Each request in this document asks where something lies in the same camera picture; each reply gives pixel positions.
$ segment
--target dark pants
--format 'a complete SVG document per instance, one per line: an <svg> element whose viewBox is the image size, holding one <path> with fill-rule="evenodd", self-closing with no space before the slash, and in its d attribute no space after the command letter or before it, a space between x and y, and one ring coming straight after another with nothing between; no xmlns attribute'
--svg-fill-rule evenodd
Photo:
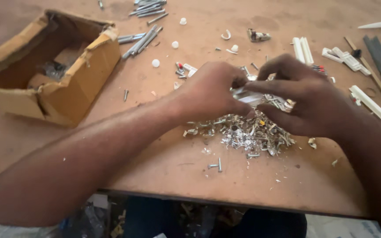
<svg viewBox="0 0 381 238"><path fill-rule="evenodd" d="M126 206L124 238L153 238L164 233L167 238L184 238L172 202L144 197L130 197ZM305 238L306 218L264 209L249 209L240 224L220 234L219 238Z"/></svg>

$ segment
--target floor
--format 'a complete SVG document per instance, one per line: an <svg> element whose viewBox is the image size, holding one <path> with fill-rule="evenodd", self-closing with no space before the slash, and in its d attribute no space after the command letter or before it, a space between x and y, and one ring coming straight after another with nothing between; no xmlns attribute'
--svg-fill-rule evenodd
<svg viewBox="0 0 381 238"><path fill-rule="evenodd" d="M376 221L310 214L306 214L306 220L306 238L381 238L381 229Z"/></svg>

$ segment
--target cardboard box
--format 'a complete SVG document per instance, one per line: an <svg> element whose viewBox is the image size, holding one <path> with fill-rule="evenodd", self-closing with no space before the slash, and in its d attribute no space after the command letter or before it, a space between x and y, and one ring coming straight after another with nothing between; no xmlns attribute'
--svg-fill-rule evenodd
<svg viewBox="0 0 381 238"><path fill-rule="evenodd" d="M77 126L121 56L118 35L111 21L46 10L0 46L0 110ZM52 63L66 66L60 78Z"/></svg>

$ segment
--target wooden table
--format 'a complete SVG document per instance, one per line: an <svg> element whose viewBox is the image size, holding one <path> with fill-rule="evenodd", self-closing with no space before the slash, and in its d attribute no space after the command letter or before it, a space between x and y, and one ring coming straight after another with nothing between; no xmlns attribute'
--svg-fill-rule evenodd
<svg viewBox="0 0 381 238"><path fill-rule="evenodd" d="M45 8L114 20L124 34L148 30L146 21L151 17L127 16L133 9L133 0L103 0L103 3L105 11L99 9L96 0L2 0L0 44ZM206 61L226 61L236 66L247 65L255 74L251 62L261 66L266 55L272 58L286 52L293 54L293 46L289 43L295 36L308 38L315 63L324 65L329 75L336 78L336 87L345 93L351 85L373 88L377 92L373 100L381 106L381 94L372 79L321 56L323 47L337 46L350 51L343 39L348 35L373 65L362 36L366 33L378 35L381 40L381 30L358 30L357 27L381 21L381 0L168 0L165 8L170 14L158 22L164 27L155 40L161 41L160 45L150 46L137 57L118 64L79 127L171 92L174 81L183 83L174 74L177 61L196 68ZM187 25L179 24L182 17L187 18ZM246 35L247 28L270 33L273 38L251 43ZM226 34L226 29L232 34L228 41L220 38L221 34ZM171 47L173 41L179 42L176 50ZM238 55L225 51L234 44L239 45ZM216 46L222 51L214 51ZM120 46L123 52L129 47ZM161 62L157 69L151 65L155 58ZM130 91L126 102L123 102L124 89ZM370 216L359 180L341 149L329 139L318 138L318 149L314 150L307 144L308 138L295 136L297 144L284 149L278 157L263 154L247 160L243 150L227 150L219 143L219 136L204 145L199 136L182 137L184 129L186 127L175 128L152 143L129 165L119 168L119 173L106 188L156 197ZM0 172L69 131L0 112ZM201 153L204 147L212 150L212 154ZM224 172L208 171L207 164L214 163L218 157L222 159ZM333 167L331 163L336 159L338 162Z"/></svg>

